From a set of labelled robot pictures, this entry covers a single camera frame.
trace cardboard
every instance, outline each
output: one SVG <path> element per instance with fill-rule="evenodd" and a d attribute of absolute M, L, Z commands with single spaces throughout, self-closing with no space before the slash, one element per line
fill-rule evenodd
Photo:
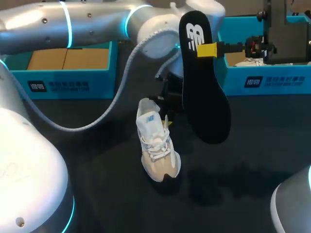
<path fill-rule="evenodd" d="M 243 52 L 227 53 L 225 58 L 227 59 L 228 65 L 233 67 L 237 63 L 243 62 L 245 60 L 245 51 L 243 50 Z"/>
<path fill-rule="evenodd" d="M 39 50 L 33 52 L 28 70 L 63 69 L 67 49 Z"/>
<path fill-rule="evenodd" d="M 107 69 L 108 49 L 69 49 L 63 69 Z"/>

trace teal box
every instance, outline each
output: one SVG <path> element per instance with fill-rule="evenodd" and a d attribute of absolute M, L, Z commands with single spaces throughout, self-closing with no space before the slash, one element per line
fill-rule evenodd
<path fill-rule="evenodd" d="M 287 19 L 290 23 L 309 21 L 306 16 Z M 245 43 L 253 35 L 263 35 L 263 23 L 256 17 L 226 17 L 218 40 Z M 221 58 L 216 60 L 215 69 L 227 96 L 311 94 L 311 66 L 308 65 L 230 67 L 226 58 Z"/>
<path fill-rule="evenodd" d="M 32 52 L 8 56 L 5 63 L 32 100 L 113 99 L 118 43 L 85 48 L 109 49 L 107 69 L 27 70 Z"/>

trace sneaker logo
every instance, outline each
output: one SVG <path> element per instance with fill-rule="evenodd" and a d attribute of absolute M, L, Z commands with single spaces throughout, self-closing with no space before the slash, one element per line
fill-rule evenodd
<path fill-rule="evenodd" d="M 147 123 L 150 122 L 150 121 L 153 121 L 153 120 L 154 120 L 154 115 L 149 116 L 149 117 L 146 118 L 146 122 Z"/>

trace yellow clamp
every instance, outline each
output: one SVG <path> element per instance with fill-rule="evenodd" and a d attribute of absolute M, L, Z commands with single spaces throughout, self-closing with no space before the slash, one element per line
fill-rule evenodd
<path fill-rule="evenodd" d="M 198 57 L 217 57 L 217 42 L 198 45 Z"/>

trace box label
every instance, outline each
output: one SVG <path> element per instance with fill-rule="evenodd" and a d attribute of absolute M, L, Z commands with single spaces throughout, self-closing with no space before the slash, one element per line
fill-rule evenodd
<path fill-rule="evenodd" d="M 306 77 L 267 77 L 264 87 L 301 86 Z"/>
<path fill-rule="evenodd" d="M 28 81 L 27 83 L 32 92 L 47 92 L 43 81 Z"/>
<path fill-rule="evenodd" d="M 260 87 L 262 76 L 249 76 L 246 79 L 245 88 Z"/>
<path fill-rule="evenodd" d="M 49 82 L 49 87 L 52 92 L 89 91 L 87 81 Z"/>

